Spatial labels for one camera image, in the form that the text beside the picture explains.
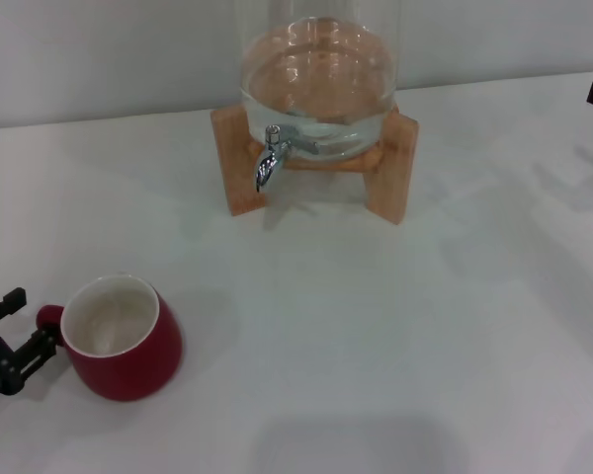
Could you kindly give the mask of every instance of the mug rim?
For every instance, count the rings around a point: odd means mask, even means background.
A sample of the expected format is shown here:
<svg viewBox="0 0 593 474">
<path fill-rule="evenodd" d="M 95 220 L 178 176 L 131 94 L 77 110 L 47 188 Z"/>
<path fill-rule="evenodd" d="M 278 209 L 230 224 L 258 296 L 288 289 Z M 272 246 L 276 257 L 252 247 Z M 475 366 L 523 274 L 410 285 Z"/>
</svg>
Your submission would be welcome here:
<svg viewBox="0 0 593 474">
<path fill-rule="evenodd" d="M 145 333 L 145 335 L 142 338 L 140 338 L 136 343 L 132 344 L 130 347 L 123 349 L 122 351 L 118 351 L 117 353 L 113 353 L 113 354 L 105 354 L 105 355 L 90 354 L 90 353 L 81 351 L 80 349 L 77 349 L 70 342 L 70 339 L 66 337 L 66 333 L 64 331 L 66 321 L 68 319 L 70 319 L 69 310 L 70 310 L 71 306 L 73 306 L 75 304 L 75 301 L 77 301 L 78 298 L 80 296 L 82 296 L 84 292 L 91 289 L 93 286 L 99 285 L 101 283 L 105 283 L 105 282 L 113 280 L 113 279 L 131 279 L 133 281 L 140 283 L 140 285 L 143 286 L 143 288 L 145 289 L 145 292 L 149 294 L 150 298 L 155 303 L 155 305 L 154 305 L 154 307 L 155 307 L 154 313 L 155 314 L 152 314 L 153 321 L 151 322 L 151 325 L 149 326 L 149 330 Z M 65 345 L 68 348 L 70 348 L 71 351 L 79 354 L 80 356 L 84 356 L 84 357 L 88 357 L 88 358 L 112 358 L 112 357 L 116 357 L 116 356 L 122 356 L 123 354 L 127 354 L 130 351 L 133 351 L 134 349 L 138 348 L 141 344 L 143 344 L 145 342 L 145 340 L 149 337 L 149 335 L 153 332 L 159 318 L 160 318 L 160 299 L 158 298 L 158 293 L 156 292 L 154 287 L 151 284 L 149 284 L 147 281 L 145 281 L 144 279 L 142 279 L 138 276 L 134 276 L 134 275 L 130 275 L 130 274 L 99 276 L 98 278 L 95 278 L 92 281 L 90 281 L 89 283 L 86 283 L 83 286 L 81 286 L 77 290 L 77 292 L 74 293 L 70 297 L 70 299 L 64 306 L 63 314 L 62 314 L 61 320 L 59 321 L 59 331 L 61 333 L 61 338 L 63 339 L 63 342 L 65 343 Z"/>
</svg>

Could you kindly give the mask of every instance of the wooden stand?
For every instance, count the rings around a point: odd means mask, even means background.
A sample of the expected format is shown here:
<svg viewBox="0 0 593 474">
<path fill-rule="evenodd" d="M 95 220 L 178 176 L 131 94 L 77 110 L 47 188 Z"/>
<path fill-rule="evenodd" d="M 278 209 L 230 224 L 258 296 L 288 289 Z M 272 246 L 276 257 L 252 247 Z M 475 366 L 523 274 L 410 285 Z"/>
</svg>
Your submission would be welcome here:
<svg viewBox="0 0 593 474">
<path fill-rule="evenodd" d="M 250 136 L 246 111 L 240 105 L 227 107 L 213 111 L 211 120 L 231 214 L 264 207 L 266 197 L 253 185 L 255 164 L 264 146 Z M 397 225 L 406 210 L 418 131 L 417 121 L 394 110 L 384 120 L 381 141 L 365 153 L 333 163 L 291 159 L 284 168 L 362 173 L 367 209 Z"/>
</svg>

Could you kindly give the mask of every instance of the glass beverage dispenser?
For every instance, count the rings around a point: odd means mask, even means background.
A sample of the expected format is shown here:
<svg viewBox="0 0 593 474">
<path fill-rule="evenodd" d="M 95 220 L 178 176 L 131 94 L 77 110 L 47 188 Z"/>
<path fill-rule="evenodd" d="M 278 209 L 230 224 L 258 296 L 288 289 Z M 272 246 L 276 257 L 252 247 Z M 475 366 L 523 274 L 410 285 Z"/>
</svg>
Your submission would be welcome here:
<svg viewBox="0 0 593 474">
<path fill-rule="evenodd" d="M 257 190 L 290 156 L 350 159 L 393 107 L 401 0 L 236 0 Z"/>
</svg>

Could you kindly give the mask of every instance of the white table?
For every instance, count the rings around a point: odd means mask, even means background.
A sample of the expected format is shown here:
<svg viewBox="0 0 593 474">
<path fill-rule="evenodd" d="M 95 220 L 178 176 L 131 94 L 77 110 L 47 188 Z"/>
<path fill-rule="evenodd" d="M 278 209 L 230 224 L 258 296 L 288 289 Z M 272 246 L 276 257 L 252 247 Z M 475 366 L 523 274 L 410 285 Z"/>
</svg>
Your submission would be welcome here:
<svg viewBox="0 0 593 474">
<path fill-rule="evenodd" d="M 398 93 L 401 227 L 350 175 L 232 218 L 209 112 L 0 130 L 0 334 L 128 271 L 187 340 L 133 404 L 52 359 L 0 396 L 0 473 L 593 474 L 592 80 Z"/>
</svg>

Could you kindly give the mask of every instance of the red mug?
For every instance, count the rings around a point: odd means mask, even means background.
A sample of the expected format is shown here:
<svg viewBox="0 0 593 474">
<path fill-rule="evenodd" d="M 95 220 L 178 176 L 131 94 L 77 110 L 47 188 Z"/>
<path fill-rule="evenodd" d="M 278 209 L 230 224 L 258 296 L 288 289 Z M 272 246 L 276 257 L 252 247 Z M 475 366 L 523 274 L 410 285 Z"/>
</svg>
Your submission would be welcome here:
<svg viewBox="0 0 593 474">
<path fill-rule="evenodd" d="M 103 276 L 66 304 L 45 306 L 38 328 L 59 327 L 59 344 L 102 397 L 137 400 L 161 388 L 182 356 L 182 336 L 156 290 L 130 275 Z"/>
</svg>

